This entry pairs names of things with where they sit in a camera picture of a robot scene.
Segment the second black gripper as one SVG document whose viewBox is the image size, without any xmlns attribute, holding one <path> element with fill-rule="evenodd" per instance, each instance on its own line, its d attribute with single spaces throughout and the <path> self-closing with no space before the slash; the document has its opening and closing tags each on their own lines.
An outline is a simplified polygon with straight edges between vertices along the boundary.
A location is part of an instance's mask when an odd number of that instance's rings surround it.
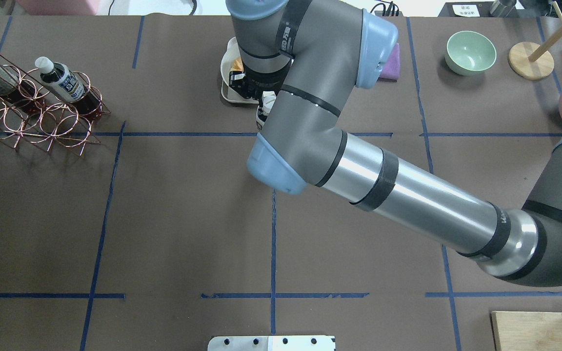
<svg viewBox="0 0 562 351">
<path fill-rule="evenodd" d="M 262 100 L 268 94 L 276 94 L 277 91 L 271 87 L 258 87 L 255 82 L 247 77 L 243 71 L 229 71 L 228 87 L 236 91 L 242 98 Z"/>
</svg>

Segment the second grey robot arm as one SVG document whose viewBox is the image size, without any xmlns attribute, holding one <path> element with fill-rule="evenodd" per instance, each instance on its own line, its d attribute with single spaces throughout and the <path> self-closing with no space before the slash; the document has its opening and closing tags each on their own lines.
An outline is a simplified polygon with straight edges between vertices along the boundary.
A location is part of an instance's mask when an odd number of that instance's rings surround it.
<svg viewBox="0 0 562 351">
<path fill-rule="evenodd" d="M 228 0 L 246 78 L 276 99 L 249 172 L 307 184 L 406 225 L 517 285 L 562 286 L 562 138 L 522 209 L 502 209 L 336 127 L 397 43 L 392 23 L 339 0 Z"/>
</svg>

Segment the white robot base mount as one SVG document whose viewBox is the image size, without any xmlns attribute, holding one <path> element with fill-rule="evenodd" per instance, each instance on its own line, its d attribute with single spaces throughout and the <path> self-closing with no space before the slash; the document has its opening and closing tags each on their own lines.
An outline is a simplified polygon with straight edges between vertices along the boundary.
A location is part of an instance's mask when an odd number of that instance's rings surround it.
<svg viewBox="0 0 562 351">
<path fill-rule="evenodd" d="M 208 351 L 336 351 L 329 335 L 252 335 L 213 337 Z"/>
</svg>

